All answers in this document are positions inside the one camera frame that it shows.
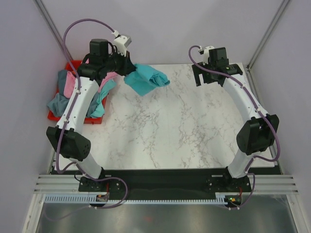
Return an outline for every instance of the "clothing pile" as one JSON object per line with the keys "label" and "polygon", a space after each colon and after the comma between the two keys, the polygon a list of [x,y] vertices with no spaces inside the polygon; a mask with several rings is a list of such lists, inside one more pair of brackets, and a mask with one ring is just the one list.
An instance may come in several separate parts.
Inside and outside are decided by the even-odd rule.
{"label": "clothing pile", "polygon": [[[98,92],[94,95],[91,104],[88,108],[86,117],[98,118],[105,113],[102,101],[108,95],[109,90],[116,86],[113,79],[117,77],[117,73],[107,73],[106,78],[103,79],[102,84],[98,88]],[[61,70],[58,72],[58,93],[55,98],[48,103],[48,108],[55,117],[61,117],[65,112],[69,99],[73,93],[76,77],[68,70]]]}
{"label": "clothing pile", "polygon": [[[129,85],[140,96],[144,96],[157,87],[167,86],[170,81],[167,76],[148,65],[135,64],[136,71],[124,77],[124,82]],[[92,99],[86,117],[102,117],[105,113],[102,100],[108,95],[109,90],[116,86],[113,81],[117,73],[107,73],[103,79],[98,92]],[[65,112],[69,99],[73,93],[76,77],[68,70],[58,72],[58,93],[48,103],[48,108],[55,117],[61,117]]]}

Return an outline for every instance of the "gray wall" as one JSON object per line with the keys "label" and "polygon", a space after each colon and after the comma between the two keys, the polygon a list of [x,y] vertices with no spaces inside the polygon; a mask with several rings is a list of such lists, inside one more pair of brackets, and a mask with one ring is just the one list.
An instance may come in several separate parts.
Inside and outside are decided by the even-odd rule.
{"label": "gray wall", "polygon": [[[281,0],[43,0],[60,33],[81,18],[102,20],[132,37],[132,61],[190,63],[191,45],[227,47],[231,61],[248,62]],[[75,26],[68,49],[75,59],[92,38],[113,39],[96,23]]]}
{"label": "gray wall", "polygon": [[51,152],[47,102],[65,60],[31,0],[0,7],[0,229],[22,229],[38,174]]}
{"label": "gray wall", "polygon": [[311,1],[292,1],[253,74],[264,106],[280,118],[281,165],[311,217]]}

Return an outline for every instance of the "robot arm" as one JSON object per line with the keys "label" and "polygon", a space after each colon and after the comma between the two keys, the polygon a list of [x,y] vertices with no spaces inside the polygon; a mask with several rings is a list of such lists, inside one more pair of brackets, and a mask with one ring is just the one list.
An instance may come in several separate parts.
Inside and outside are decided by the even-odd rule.
{"label": "robot arm", "polygon": [[104,39],[91,40],[90,54],[84,58],[84,61],[88,59],[89,63],[82,63],[77,69],[81,86],[78,88],[78,80],[76,80],[74,92],[63,116],[56,127],[49,127],[46,132],[54,150],[57,151],[61,131],[65,126],[60,154],[75,162],[81,170],[94,179],[104,178],[104,169],[90,154],[91,142],[81,135],[84,119],[92,98],[108,72],[127,75],[136,70],[126,49],[130,43],[131,38],[125,35],[118,35],[112,44]]}
{"label": "robot arm", "polygon": [[237,135],[238,152],[235,155],[233,162],[226,168],[227,177],[229,179],[238,179],[246,176],[255,155],[260,155],[269,146],[274,143],[274,136],[258,113],[260,112],[266,116],[270,121],[275,131],[277,131],[279,120],[276,115],[269,115],[268,112],[262,108],[253,93],[251,92],[246,77],[237,64],[229,64],[226,56],[225,48],[215,49],[213,46],[206,47],[204,50],[200,47],[199,52],[203,55],[203,62],[200,66],[228,74],[235,80],[226,78],[221,74],[206,72],[196,65],[192,65],[194,78],[197,86],[201,85],[199,75],[203,76],[204,83],[217,82],[226,92],[232,97],[237,106],[244,126]]}

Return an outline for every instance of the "white marble surface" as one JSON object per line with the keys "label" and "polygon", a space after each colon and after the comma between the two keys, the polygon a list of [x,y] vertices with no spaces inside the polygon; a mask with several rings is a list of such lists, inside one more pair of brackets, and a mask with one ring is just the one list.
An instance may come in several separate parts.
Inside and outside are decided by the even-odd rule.
{"label": "white marble surface", "polygon": [[[140,97],[118,77],[102,124],[84,125],[97,163],[104,169],[229,165],[243,126],[231,97],[217,83],[196,87],[190,65],[153,67],[167,74],[169,86]],[[263,156],[271,158],[269,150]],[[60,167],[68,162],[61,157]],[[274,164],[256,160],[253,166]]]}

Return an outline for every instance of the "metal floor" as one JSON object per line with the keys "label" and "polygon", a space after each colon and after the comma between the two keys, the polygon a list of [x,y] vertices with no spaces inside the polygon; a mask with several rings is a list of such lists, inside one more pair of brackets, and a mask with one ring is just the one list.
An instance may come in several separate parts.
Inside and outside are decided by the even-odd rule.
{"label": "metal floor", "polygon": [[[81,204],[44,204],[57,218]],[[285,196],[253,196],[241,210],[212,205],[126,204],[83,209],[58,222],[41,216],[37,233],[296,233]]]}

